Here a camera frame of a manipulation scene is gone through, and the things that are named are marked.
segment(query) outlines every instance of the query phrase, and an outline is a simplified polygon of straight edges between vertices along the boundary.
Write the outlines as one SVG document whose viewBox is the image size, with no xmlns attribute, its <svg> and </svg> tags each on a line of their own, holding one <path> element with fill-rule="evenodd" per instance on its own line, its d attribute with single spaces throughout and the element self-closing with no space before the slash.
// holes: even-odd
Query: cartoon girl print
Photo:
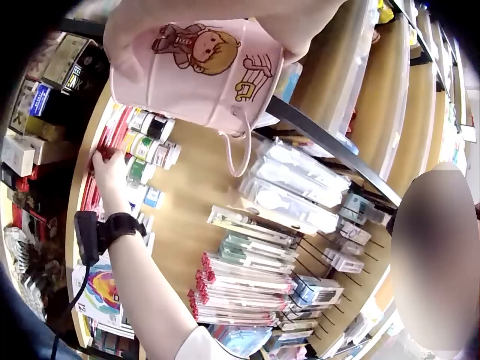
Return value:
<svg viewBox="0 0 480 360">
<path fill-rule="evenodd" d="M 191 66 L 195 72 L 218 75 L 232 65 L 240 45 L 232 35 L 208 29 L 203 24 L 190 25 L 185 29 L 168 24 L 160 28 L 152 50 L 156 54 L 173 54 L 180 69 Z"/>
</svg>

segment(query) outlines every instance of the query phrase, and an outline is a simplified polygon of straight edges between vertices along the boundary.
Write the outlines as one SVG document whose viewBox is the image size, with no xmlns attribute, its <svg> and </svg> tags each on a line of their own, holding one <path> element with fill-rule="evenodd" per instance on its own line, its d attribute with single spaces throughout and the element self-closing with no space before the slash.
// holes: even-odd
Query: watch strap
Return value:
<svg viewBox="0 0 480 360">
<path fill-rule="evenodd" d="M 145 225 L 128 213 L 114 213 L 104 222 L 97 222 L 98 249 L 103 253 L 119 237 L 135 235 L 139 232 L 142 237 L 147 235 Z"/>
</svg>

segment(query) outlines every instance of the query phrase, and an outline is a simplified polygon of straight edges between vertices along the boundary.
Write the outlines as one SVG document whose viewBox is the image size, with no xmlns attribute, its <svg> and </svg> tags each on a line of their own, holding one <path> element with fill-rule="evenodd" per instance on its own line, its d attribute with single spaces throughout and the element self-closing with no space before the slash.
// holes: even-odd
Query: white sleeve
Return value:
<svg viewBox="0 0 480 360">
<path fill-rule="evenodd" d="M 175 357 L 175 360 L 238 360 L 243 359 L 231 354 L 212 338 L 203 326 L 190 334 Z"/>
</svg>

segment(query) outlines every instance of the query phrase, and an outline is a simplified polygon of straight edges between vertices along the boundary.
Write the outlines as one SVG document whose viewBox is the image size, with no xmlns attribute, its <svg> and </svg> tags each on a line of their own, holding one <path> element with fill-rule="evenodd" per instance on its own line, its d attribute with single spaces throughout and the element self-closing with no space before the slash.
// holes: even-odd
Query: black wristwatch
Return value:
<svg viewBox="0 0 480 360">
<path fill-rule="evenodd" d="M 139 232 L 142 237 L 147 234 L 144 224 L 127 213 L 114 213 L 104 222 L 97 222 L 98 251 L 104 253 L 120 236 L 135 235 Z"/>
<path fill-rule="evenodd" d="M 96 220 L 95 211 L 77 211 L 74 217 L 75 233 L 84 265 L 93 266 L 119 237 L 135 235 L 138 231 L 142 237 L 147 235 L 145 225 L 127 213 L 115 213 L 102 223 Z"/>
</svg>

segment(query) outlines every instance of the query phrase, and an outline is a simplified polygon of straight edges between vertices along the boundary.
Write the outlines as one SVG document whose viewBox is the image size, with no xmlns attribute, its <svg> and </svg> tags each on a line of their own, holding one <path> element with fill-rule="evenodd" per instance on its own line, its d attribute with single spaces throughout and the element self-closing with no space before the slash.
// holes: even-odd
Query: paint jar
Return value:
<svg viewBox="0 0 480 360">
<path fill-rule="evenodd" d="M 125 148 L 125 151 L 127 153 L 130 152 L 130 148 L 132 147 L 132 143 L 135 140 L 135 137 L 138 135 L 138 132 L 135 130 L 128 130 L 127 134 L 125 135 L 125 138 L 123 139 L 124 142 L 126 142 L 127 147 Z"/>
<path fill-rule="evenodd" d="M 130 153 L 141 160 L 147 160 L 148 151 L 152 146 L 154 139 L 149 136 L 142 135 L 138 142 L 135 144 L 135 148 L 132 146 Z"/>
<path fill-rule="evenodd" d="M 147 162 L 135 157 L 132 157 L 132 159 L 129 160 L 129 162 L 132 161 L 130 165 L 130 171 L 128 172 L 129 179 L 139 182 L 143 185 L 147 184 L 147 182 L 155 174 L 155 165 L 148 164 Z"/>
<path fill-rule="evenodd" d="M 135 130 L 137 132 L 141 132 L 142 129 L 142 124 L 144 123 L 145 117 L 148 115 L 147 110 L 142 110 L 139 108 L 135 108 L 133 110 L 133 117 L 132 120 L 130 121 L 129 128 L 132 130 Z"/>
<path fill-rule="evenodd" d="M 165 197 L 165 193 L 161 192 L 158 189 L 149 187 L 147 190 L 147 194 L 144 198 L 144 204 L 155 209 L 159 209 L 162 207 L 163 198 Z"/>
<path fill-rule="evenodd" d="M 173 131 L 175 120 L 163 115 L 157 115 L 153 119 L 147 116 L 142 125 L 141 133 L 147 134 L 151 138 L 164 144 Z"/>
<path fill-rule="evenodd" d="M 165 141 L 164 144 L 158 143 L 156 148 L 150 148 L 147 159 L 151 159 L 151 163 L 164 168 L 165 170 L 177 163 L 181 151 L 181 146 L 170 141 Z"/>
<path fill-rule="evenodd" d="M 127 133 L 127 136 L 129 137 L 128 138 L 129 143 L 127 144 L 127 148 L 125 149 L 125 151 L 135 156 L 135 149 L 137 148 L 137 144 L 140 141 L 140 139 L 144 137 L 144 135 L 139 132 L 136 132 L 135 130 L 130 129 Z"/>
</svg>

